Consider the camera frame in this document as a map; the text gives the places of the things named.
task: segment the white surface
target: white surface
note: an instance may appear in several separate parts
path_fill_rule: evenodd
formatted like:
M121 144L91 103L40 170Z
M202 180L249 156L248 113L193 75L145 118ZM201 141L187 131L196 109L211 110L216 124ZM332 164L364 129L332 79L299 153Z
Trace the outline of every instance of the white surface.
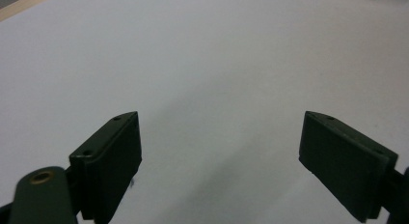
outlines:
M0 203L137 110L112 223L357 223L298 162L304 112L409 165L408 0L50 0L0 23ZM387 213L369 223L385 223Z

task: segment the screw hole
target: screw hole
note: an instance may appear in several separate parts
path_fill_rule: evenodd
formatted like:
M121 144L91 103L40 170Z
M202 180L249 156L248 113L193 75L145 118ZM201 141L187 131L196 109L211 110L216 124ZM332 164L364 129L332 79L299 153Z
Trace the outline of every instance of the screw hole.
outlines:
M51 171L39 172L30 179L31 184L40 184L49 181L53 176Z
M83 155L85 155L85 156L89 156L89 155L91 155L93 153L93 151L91 151L91 150L86 150L86 151L84 151L84 153L82 153Z

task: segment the tabletop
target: tabletop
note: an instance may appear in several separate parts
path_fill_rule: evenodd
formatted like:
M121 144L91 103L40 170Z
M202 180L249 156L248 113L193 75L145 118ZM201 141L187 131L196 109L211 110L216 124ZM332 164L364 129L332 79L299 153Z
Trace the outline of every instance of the tabletop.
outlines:
M138 111L144 160L112 223L358 223L298 161L304 113L404 172L408 20L408 0L43 2L0 22L0 205Z

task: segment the wooden trim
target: wooden trim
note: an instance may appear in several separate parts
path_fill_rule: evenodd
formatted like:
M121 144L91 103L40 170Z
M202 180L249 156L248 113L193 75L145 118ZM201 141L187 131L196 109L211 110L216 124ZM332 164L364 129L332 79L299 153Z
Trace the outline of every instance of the wooden trim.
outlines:
M29 9L42 1L45 0L17 0L14 3L0 9L0 21Z

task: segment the black object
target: black object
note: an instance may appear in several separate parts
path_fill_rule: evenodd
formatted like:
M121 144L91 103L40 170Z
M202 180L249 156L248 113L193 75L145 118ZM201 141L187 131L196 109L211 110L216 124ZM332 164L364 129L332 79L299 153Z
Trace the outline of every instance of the black object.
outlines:
M409 168L399 174L397 154L359 131L307 111L299 159L359 221L384 207L388 223L409 223Z
M73 224L76 214L106 224L141 164L137 112L106 123L70 156L70 167L47 167L17 185L0 223Z

